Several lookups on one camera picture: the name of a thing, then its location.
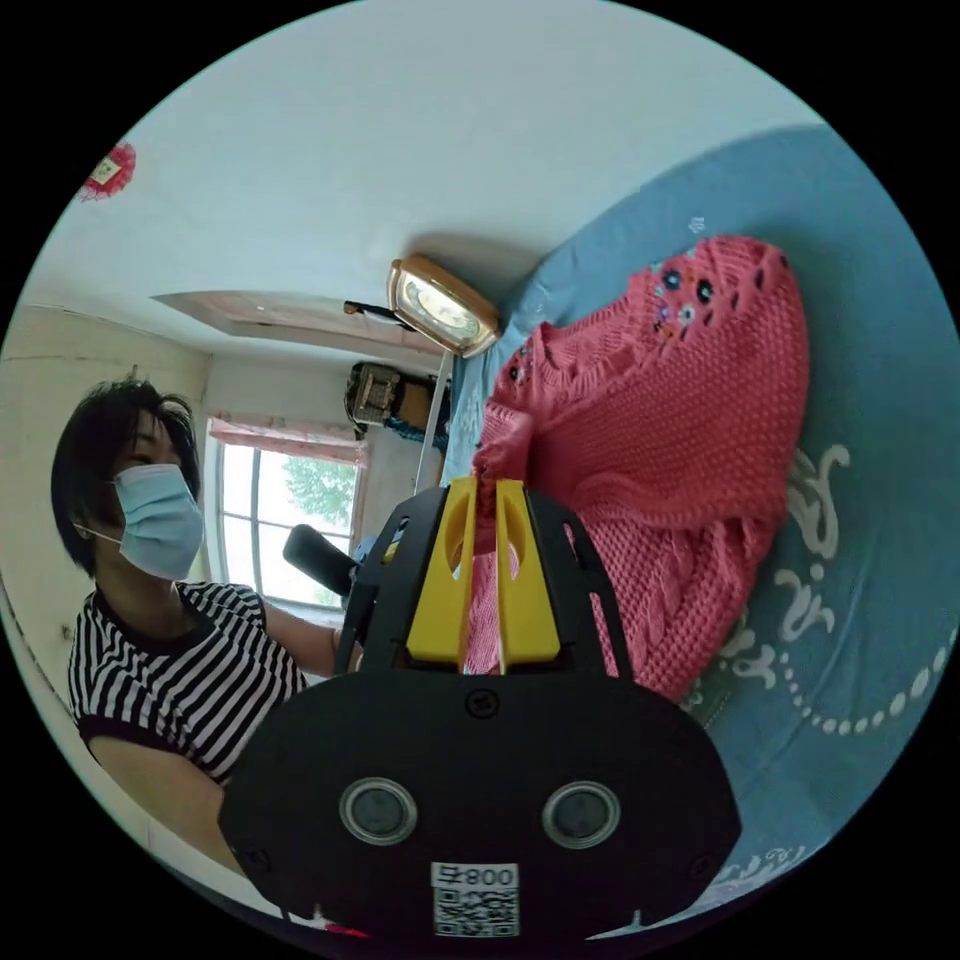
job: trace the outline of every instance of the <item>striped shirt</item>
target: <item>striped shirt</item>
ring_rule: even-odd
[[[181,583],[197,627],[155,640],[126,626],[99,591],[77,617],[69,691],[77,729],[181,754],[221,786],[264,717],[307,683],[264,631],[249,587]]]

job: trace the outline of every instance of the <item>red decoration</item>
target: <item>red decoration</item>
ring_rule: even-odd
[[[328,923],[324,930],[327,933],[345,933],[348,937],[367,937],[368,934],[361,933],[359,930],[351,930],[349,927],[341,927],[337,923]]]
[[[80,188],[80,200],[104,200],[116,196],[133,178],[136,165],[136,150],[129,143],[118,143],[87,177]]]

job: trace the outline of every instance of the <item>bed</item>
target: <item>bed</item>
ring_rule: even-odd
[[[443,482],[469,473],[493,380],[539,323],[575,322],[707,233],[786,251],[807,306],[811,387],[790,520],[682,704],[724,760],[743,834],[704,896],[669,922],[782,876],[849,821],[916,729],[960,614],[956,333],[893,201],[825,126],[670,170],[549,255],[500,305],[503,338],[456,365]],[[624,919],[601,935],[642,924]]]

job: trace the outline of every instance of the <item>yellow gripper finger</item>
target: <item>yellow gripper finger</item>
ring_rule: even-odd
[[[414,660],[451,664],[463,671],[476,522],[476,478],[452,480],[407,636],[407,652]],[[458,565],[460,575],[454,578]]]
[[[511,546],[517,558],[516,577],[510,569]],[[501,673],[514,665],[557,658],[560,638],[523,484],[518,480],[497,482],[497,604]]]

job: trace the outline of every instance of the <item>face mask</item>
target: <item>face mask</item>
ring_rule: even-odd
[[[162,580],[182,580],[203,543],[203,517],[180,468],[174,464],[131,467],[113,481],[126,520],[115,540],[77,524],[95,537],[120,544],[120,555]]]

